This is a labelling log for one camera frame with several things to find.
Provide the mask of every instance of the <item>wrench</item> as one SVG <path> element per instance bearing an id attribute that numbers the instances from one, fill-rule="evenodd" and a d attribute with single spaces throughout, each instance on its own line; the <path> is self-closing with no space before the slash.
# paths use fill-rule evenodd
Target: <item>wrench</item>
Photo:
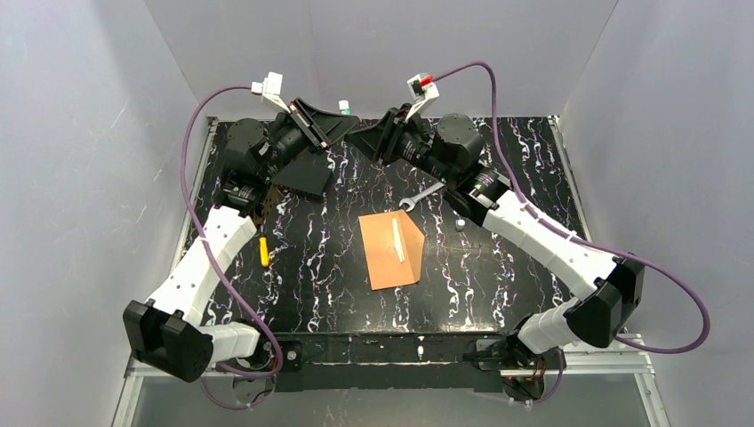
<path id="1" fill-rule="evenodd" d="M 416 204 L 419 203 L 422 199 L 437 193 L 438 191 L 443 189 L 444 186 L 445 184 L 443 182 L 437 182 L 427 187 L 424 191 L 414 197 L 401 199 L 401 201 L 398 202 L 398 206 L 405 209 L 406 212 L 411 212 L 416 207 Z"/>

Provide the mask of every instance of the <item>metal frame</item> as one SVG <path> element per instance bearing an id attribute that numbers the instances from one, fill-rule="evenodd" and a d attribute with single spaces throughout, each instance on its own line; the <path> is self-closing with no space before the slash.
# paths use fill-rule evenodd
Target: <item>metal frame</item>
<path id="1" fill-rule="evenodd" d="M 591 240 L 589 229 L 587 228 L 587 223 L 583 215 L 581 198 L 574 181 L 571 164 L 568 160 L 566 148 L 563 143 L 563 135 L 558 128 L 558 119 L 558 116 L 548 117 L 549 125 L 555 136 L 557 152 L 563 159 L 563 164 L 565 165 L 565 177 L 574 194 L 574 203 L 576 204 L 576 211 L 579 214 L 579 218 L 582 221 L 585 238 Z M 204 176 L 206 161 L 210 154 L 218 123 L 219 120 L 216 117 L 211 118 L 202 158 L 197 168 L 197 176 L 194 180 L 194 188 L 191 192 L 192 201 L 196 201 L 197 199 L 198 189 L 201 185 L 201 179 Z M 175 265 L 180 260 L 183 250 L 182 242 L 189 233 L 189 224 L 190 218 L 187 212 L 180 231 L 180 240 L 178 247 L 176 248 L 172 268 L 175 268 Z M 621 336 L 630 339 L 633 342 L 644 343 L 640 334 L 621 334 Z M 580 343 L 575 346 L 569 344 L 564 347 L 563 351 L 566 364 L 568 365 L 568 368 L 563 373 L 564 375 L 634 375 L 650 425 L 652 427 L 670 427 L 668 416 L 665 413 L 665 408 L 660 399 L 660 393 L 657 391 L 657 386 L 654 382 L 654 367 L 652 365 L 652 360 L 645 351 L 634 349 L 633 347 L 629 347 L 619 342 L 613 342 L 607 349 L 597 349 L 585 343 Z M 230 376 L 231 374 L 211 369 L 208 370 L 205 375 Z M 520 375 L 529 374 L 528 372 L 522 373 L 520 370 L 501 371 L 501 376 Z M 557 375 L 557 370 L 550 369 L 547 371 L 546 375 Z M 114 427 L 130 427 L 132 425 L 136 408 L 139 403 L 141 386 L 144 378 L 148 376 L 169 375 L 159 369 L 155 369 L 133 359 L 129 362 L 125 371 L 123 390 L 113 418 L 112 425 Z"/>

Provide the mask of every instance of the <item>cable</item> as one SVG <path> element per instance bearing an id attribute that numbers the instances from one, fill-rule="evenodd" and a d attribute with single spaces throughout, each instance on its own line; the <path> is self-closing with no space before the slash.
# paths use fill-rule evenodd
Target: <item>cable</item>
<path id="1" fill-rule="evenodd" d="M 180 191 L 183 193 L 183 201 L 186 203 L 186 208 L 188 209 L 188 214 L 191 216 L 191 222 L 194 223 L 194 228 L 197 230 L 197 233 L 199 234 L 199 237 L 201 238 L 202 245 L 205 247 L 205 252 L 207 252 L 207 258 L 209 259 L 210 264 L 213 267 L 213 270 L 215 274 L 220 278 L 220 282 L 225 286 L 226 289 L 228 289 L 228 293 L 238 302 L 238 304 L 246 311 L 246 313 L 252 317 L 254 320 L 254 323 L 257 324 L 257 326 L 261 329 L 261 331 L 267 336 L 269 341 L 272 343 L 272 347 L 275 349 L 275 355 L 278 359 L 283 359 L 283 351 L 280 350 L 280 344 L 277 342 L 277 339 L 272 334 L 272 331 L 269 330 L 269 327 L 261 320 L 259 315 L 257 315 L 256 311 L 252 309 L 252 307 L 249 305 L 248 302 L 244 300 L 244 298 L 241 296 L 241 294 L 238 293 L 238 291 L 233 287 L 233 285 L 230 284 L 228 281 L 228 278 L 225 277 L 225 272 L 220 268 L 220 265 L 217 263 L 217 259 L 215 258 L 212 249 L 210 248 L 209 243 L 207 243 L 204 226 L 202 225 L 202 222 L 199 221 L 199 217 L 197 216 L 197 211 L 194 209 L 194 206 L 191 204 L 191 197 L 189 196 L 189 186 L 186 183 L 186 163 L 187 158 L 189 156 L 189 138 L 191 137 L 191 130 L 194 127 L 194 123 L 197 120 L 197 117 L 199 116 L 199 113 L 202 111 L 202 109 L 207 105 L 209 101 L 211 101 L 214 97 L 221 93 L 225 93 L 228 91 L 233 90 L 246 90 L 251 91 L 251 87 L 249 86 L 229 86 L 224 87 L 222 89 L 219 89 L 213 93 L 210 93 L 207 95 L 206 98 L 204 98 L 201 102 L 199 102 L 199 105 L 197 105 L 197 108 L 194 109 L 194 113 L 191 115 L 191 119 L 188 121 L 188 126 L 186 126 L 186 132 L 183 135 L 183 147 L 180 153 Z M 261 379 L 261 378 L 270 378 L 271 376 L 274 376 L 280 371 L 280 368 L 283 366 L 283 364 L 279 364 L 279 366 L 276 366 L 271 371 L 263 373 L 263 374 L 253 374 L 250 372 L 242 371 L 239 369 L 235 369 L 234 367 L 230 367 L 226 365 L 225 363 L 218 363 L 219 366 L 221 366 L 223 369 L 227 370 L 228 372 L 231 372 L 236 375 L 243 376 L 244 378 L 252 378 L 252 379 Z"/>
<path id="2" fill-rule="evenodd" d="M 251 370 L 253 370 L 253 371 L 261 371 L 261 370 L 262 370 L 262 369 L 264 369 L 265 367 L 268 367 L 268 366 L 269 366 L 269 362 L 270 362 L 271 360 L 272 360 L 272 358 L 269 358 L 269 359 L 267 359 L 267 363 L 265 363 L 265 364 L 264 364 L 264 365 L 262 365 L 261 367 L 256 367 L 256 368 L 254 368 L 254 367 L 249 367 L 249 369 L 251 369 Z"/>
<path id="3" fill-rule="evenodd" d="M 507 385 L 507 386 L 509 386 L 509 387 L 510 387 L 511 389 L 513 389 L 513 391 L 517 391 L 517 392 L 519 392 L 519 393 L 521 393 L 521 394 L 523 394 L 523 395 L 527 396 L 528 398 L 531 398 L 531 400 L 532 400 L 532 401 L 534 401 L 534 400 L 536 400 L 536 399 L 537 399 L 537 398 L 536 398 L 536 397 L 535 397 L 535 396 L 534 396 L 534 395 L 533 395 L 532 393 L 530 393 L 530 392 L 529 392 L 529 390 L 527 390 L 527 389 L 526 389 L 526 387 L 525 387 L 525 386 L 524 386 L 524 385 L 523 385 L 522 383 L 520 383 L 520 382 L 519 382 L 518 380 L 510 380 L 510 379 L 505 379 L 505 378 L 503 378 L 503 380 L 502 380 L 502 383 L 503 383 L 503 385 Z"/>
<path id="4" fill-rule="evenodd" d="M 503 156 L 502 154 L 502 148 L 500 144 L 500 135 L 498 133 L 498 125 L 497 125 L 497 84 L 495 82 L 493 69 L 486 62 L 477 60 L 474 62 L 470 62 L 466 65 L 462 65 L 458 68 L 451 69 L 450 71 L 446 71 L 445 73 L 436 76 L 434 80 L 438 82 L 442 80 L 443 78 L 451 76 L 463 69 L 474 67 L 474 66 L 479 66 L 479 67 L 484 68 L 487 71 L 487 74 L 490 76 L 490 86 L 492 87 L 492 104 L 493 104 L 492 105 L 492 115 L 493 115 L 492 120 L 493 120 L 494 145 L 495 145 L 495 149 L 497 150 L 497 155 L 500 157 L 502 165 L 505 168 L 505 172 L 508 174 L 508 177 L 510 178 L 511 186 L 513 187 L 513 190 L 516 192 L 518 200 L 524 204 L 526 211 L 530 215 L 532 215 L 532 217 L 535 220 L 540 220 L 540 224 L 543 225 L 547 230 L 557 234 L 558 236 L 562 238 L 571 237 L 570 234 L 562 231 L 558 227 L 555 227 L 546 218 L 540 218 L 539 214 L 533 209 L 531 202 L 529 202 L 529 200 L 526 199 L 526 196 L 524 195 L 523 191 L 521 191 L 521 188 L 518 185 L 518 179 L 516 178 L 516 175 L 513 173 L 513 169 L 510 167 L 508 160 L 506 160 L 505 156 Z M 584 240 L 578 237 L 573 237 L 571 238 L 571 240 L 575 243 L 578 243 L 581 246 L 589 247 L 592 249 L 597 249 L 598 251 L 607 252 L 610 254 L 620 256 L 621 258 L 631 260 L 633 262 L 638 262 L 640 264 L 645 265 L 646 267 L 649 267 L 652 270 L 655 270 L 661 273 L 663 276 L 665 276 L 666 278 L 669 278 L 670 280 L 675 282 L 676 285 L 678 285 L 681 289 L 683 289 L 683 291 L 686 292 L 686 294 L 690 296 L 692 300 L 694 300 L 694 303 L 699 308 L 699 312 L 702 314 L 702 331 L 699 333 L 699 336 L 696 338 L 696 340 L 694 340 L 690 344 L 684 345 L 682 347 L 677 347 L 677 348 L 672 348 L 672 349 L 650 347 L 650 346 L 645 346 L 642 344 L 637 344 L 635 342 L 631 342 L 629 340 L 621 338 L 620 336 L 616 336 L 615 340 L 617 340 L 618 342 L 622 342 L 630 347 L 643 350 L 643 351 L 650 351 L 652 353 L 679 354 L 679 353 L 685 353 L 687 351 L 696 349 L 697 347 L 702 345 L 703 342 L 707 340 L 708 336 L 710 336 L 710 313 L 707 311 L 707 307 L 704 306 L 704 302 L 702 302 L 702 298 L 700 298 L 700 296 L 683 279 L 676 276 L 672 272 L 664 269 L 662 266 L 652 261 L 649 261 L 645 258 L 642 258 L 640 256 L 636 256 L 634 254 L 629 254 L 627 252 L 619 251 L 609 246 L 592 243 L 592 242 L 589 242 L 588 240 Z"/>
<path id="5" fill-rule="evenodd" d="M 544 403 L 545 400 L 551 398 L 552 395 L 555 394 L 555 391 L 557 390 L 557 388 L 560 387 L 560 381 L 563 379 L 563 370 L 566 369 L 565 363 L 563 362 L 564 357 L 565 355 L 563 354 L 563 351 L 560 349 L 557 349 L 557 362 L 558 362 L 557 379 L 555 380 L 555 383 L 552 384 L 552 388 L 549 389 L 549 391 L 545 393 L 544 396 L 532 402 L 534 405 L 539 405 L 541 403 Z"/>
<path id="6" fill-rule="evenodd" d="M 532 372 L 532 376 L 529 376 L 526 378 L 527 381 L 532 381 L 534 378 L 537 377 L 537 373 L 540 372 L 540 360 L 537 359 L 537 364 L 534 366 L 534 372 Z"/>
<path id="7" fill-rule="evenodd" d="M 547 372 L 547 360 L 543 359 L 542 360 L 542 372 L 541 372 L 540 376 L 537 377 L 537 379 L 541 380 L 542 378 L 544 378 L 544 373 L 545 372 Z"/>
<path id="8" fill-rule="evenodd" d="M 274 376 L 272 377 L 272 381 L 273 381 L 273 384 L 274 384 L 274 381 L 275 381 L 275 377 Z M 256 407 L 256 406 L 260 405 L 262 402 L 264 402 L 265 400 L 269 399 L 269 396 L 271 396 L 272 393 L 275 391 L 275 388 L 273 386 L 272 390 L 263 390 L 263 391 L 260 392 L 260 394 L 262 394 L 264 392 L 267 392 L 267 394 L 265 394 L 261 399 L 259 399 L 260 394 L 258 394 L 254 398 L 254 400 L 252 400 L 251 403 L 247 403 L 247 404 L 243 404 L 243 405 L 232 405 L 232 404 L 229 404 L 229 403 L 225 403 L 225 402 L 223 402 L 220 399 L 215 398 L 214 395 L 212 395 L 212 393 L 210 392 L 209 388 L 207 388 L 207 384 L 205 382 L 205 378 L 204 377 L 199 378 L 199 383 L 202 386 L 202 391 L 205 393 L 205 396 L 209 400 L 211 400 L 212 403 L 214 403 L 218 407 L 222 407 L 224 409 L 230 409 L 230 410 L 233 410 L 233 411 L 243 411 L 245 409 L 250 409 L 252 407 Z"/>

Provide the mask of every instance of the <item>gray wall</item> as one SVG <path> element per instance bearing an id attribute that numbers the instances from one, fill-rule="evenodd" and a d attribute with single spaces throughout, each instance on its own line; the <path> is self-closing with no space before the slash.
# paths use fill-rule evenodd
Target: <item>gray wall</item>
<path id="1" fill-rule="evenodd" d="M 354 114 L 381 117 L 410 101 L 409 77 L 481 59 L 504 82 L 502 115 L 546 116 L 562 112 L 615 0 L 146 3 L 197 98 L 275 70 L 286 100 L 336 110 L 348 99 Z M 440 93 L 432 116 L 489 115 L 482 70 L 445 80 Z M 228 96 L 208 111 L 271 117 L 248 96 Z"/>
<path id="2" fill-rule="evenodd" d="M 0 93 L 2 425 L 109 425 L 121 313 L 174 256 L 197 100 L 125 0 L 0 1 Z"/>
<path id="3" fill-rule="evenodd" d="M 754 4 L 620 1 L 563 115 L 594 239 L 688 279 L 712 333 L 653 356 L 674 425 L 751 425 L 754 406 Z M 648 275 L 631 328 L 690 342 L 690 300 Z"/>

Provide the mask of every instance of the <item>black table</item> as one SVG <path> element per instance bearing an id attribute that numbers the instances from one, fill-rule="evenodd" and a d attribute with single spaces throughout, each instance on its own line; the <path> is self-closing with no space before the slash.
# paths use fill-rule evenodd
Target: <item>black table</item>
<path id="1" fill-rule="evenodd" d="M 502 170 L 492 148 L 491 120 L 474 121 L 489 142 L 483 160 Z M 202 221 L 218 188 L 230 125 L 219 124 L 211 147 L 197 199 Z M 547 118 L 502 118 L 499 127 L 503 150 L 525 194 L 582 235 Z M 385 168 L 373 165 L 343 144 L 302 160 L 333 170 L 325 200 L 311 202 L 281 192 L 261 233 L 226 274 L 281 339 L 305 341 L 304 363 L 457 361 L 469 340 L 509 331 L 529 313 L 570 298 L 558 279 L 510 242 L 470 222 L 457 232 L 458 216 L 439 196 L 425 199 L 410 213 L 426 236 L 420 282 L 372 291 L 359 215 L 395 210 L 398 200 L 434 180 L 402 161 Z M 195 235 L 189 232 L 187 248 Z M 268 269 L 260 265 L 259 235 L 268 239 Z M 218 286 L 203 323 L 242 316 Z M 424 347 L 423 356 L 417 354 L 418 345 Z"/>

